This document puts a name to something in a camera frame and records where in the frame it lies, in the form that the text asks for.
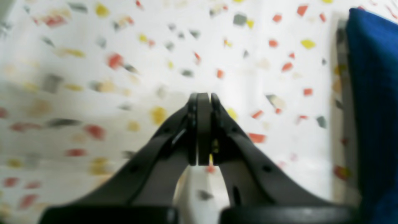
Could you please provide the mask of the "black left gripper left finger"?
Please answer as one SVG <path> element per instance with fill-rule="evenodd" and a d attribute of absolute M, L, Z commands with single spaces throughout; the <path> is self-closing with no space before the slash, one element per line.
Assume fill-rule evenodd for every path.
<path fill-rule="evenodd" d="M 74 202 L 53 206 L 40 224 L 178 224 L 175 188 L 189 166 L 209 164 L 200 154 L 200 128 L 210 133 L 207 93 L 193 93 L 113 177 Z"/>

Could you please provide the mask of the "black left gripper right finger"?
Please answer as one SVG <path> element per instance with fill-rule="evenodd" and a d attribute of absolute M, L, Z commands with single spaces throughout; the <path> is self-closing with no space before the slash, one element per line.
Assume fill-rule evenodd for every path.
<path fill-rule="evenodd" d="M 305 190 L 261 152 L 211 95 L 213 163 L 219 166 L 230 207 L 220 224 L 359 224 L 357 210 Z"/>

